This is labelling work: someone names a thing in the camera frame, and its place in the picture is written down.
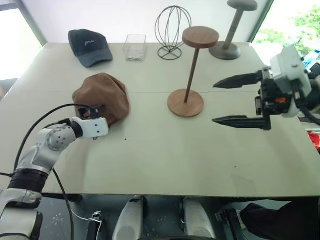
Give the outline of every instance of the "dark gray baseball cap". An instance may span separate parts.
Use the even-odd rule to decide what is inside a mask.
[[[106,37],[98,32],[87,29],[71,30],[68,38],[74,55],[85,68],[113,59]]]

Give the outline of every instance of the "wooden round base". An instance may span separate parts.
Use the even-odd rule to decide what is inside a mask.
[[[186,89],[179,89],[170,94],[168,107],[171,112],[182,118],[192,118],[204,109],[204,99],[199,93],[190,90],[188,102],[185,103]]]

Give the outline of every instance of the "gray hat stand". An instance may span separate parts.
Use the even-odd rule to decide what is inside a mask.
[[[235,60],[240,57],[240,48],[232,43],[244,11],[255,11],[258,4],[255,0],[229,0],[230,7],[236,9],[231,28],[225,41],[219,41],[214,47],[209,48],[212,56],[222,60]]]

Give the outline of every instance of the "floor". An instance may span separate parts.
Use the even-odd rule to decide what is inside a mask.
[[[132,196],[130,195],[84,195],[79,203],[71,203],[72,210],[83,218],[90,218],[96,211],[102,211],[103,227],[99,233],[99,240],[112,239],[113,230],[122,209]],[[222,205],[218,198],[196,198],[206,210],[213,229],[219,240],[232,240],[230,228],[227,224],[217,222],[215,213],[221,209],[244,209],[249,203],[231,203]],[[144,237],[149,236],[183,236],[182,223],[179,216],[179,205],[182,201],[178,196],[146,196],[146,211],[143,226]],[[286,202],[262,200],[256,201],[266,208],[279,209]],[[45,240],[69,240],[70,220],[64,200],[44,197],[38,209],[43,213],[41,239]],[[74,239],[86,240],[88,222],[73,217],[75,233]],[[244,239],[260,240],[261,238],[243,230]]]

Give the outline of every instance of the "red object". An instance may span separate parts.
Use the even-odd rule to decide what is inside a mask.
[[[315,148],[320,149],[320,135],[313,133],[312,131],[308,131],[308,135]]]

